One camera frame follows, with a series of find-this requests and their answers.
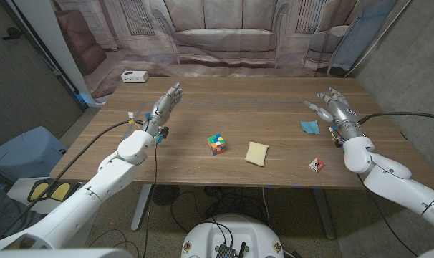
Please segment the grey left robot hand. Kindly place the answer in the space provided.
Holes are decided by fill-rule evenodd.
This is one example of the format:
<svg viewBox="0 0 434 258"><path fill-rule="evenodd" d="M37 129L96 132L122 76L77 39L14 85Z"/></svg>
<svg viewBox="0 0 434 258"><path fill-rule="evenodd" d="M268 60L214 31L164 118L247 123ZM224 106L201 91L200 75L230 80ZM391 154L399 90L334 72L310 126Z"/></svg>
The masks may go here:
<svg viewBox="0 0 434 258"><path fill-rule="evenodd" d="M155 102L150 117L141 126L141 130L155 137L168 121L173 108L180 102L183 90L177 82L159 100Z"/></svg>

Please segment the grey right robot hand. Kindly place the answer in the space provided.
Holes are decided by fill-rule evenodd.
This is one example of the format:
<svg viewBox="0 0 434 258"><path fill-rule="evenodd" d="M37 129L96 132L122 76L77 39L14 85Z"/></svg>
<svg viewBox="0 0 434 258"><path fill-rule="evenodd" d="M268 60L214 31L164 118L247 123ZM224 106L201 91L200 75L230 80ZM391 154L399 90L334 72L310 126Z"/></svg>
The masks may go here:
<svg viewBox="0 0 434 258"><path fill-rule="evenodd" d="M362 132L361 127L357 124L359 120L357 114L349 106L346 98L332 87L329 91L331 96L317 93L317 97L323 99L327 104L328 110L308 101L304 101L304 104L318 114L318 116L324 121L334 123L344 140L363 136L364 133Z"/></svg>

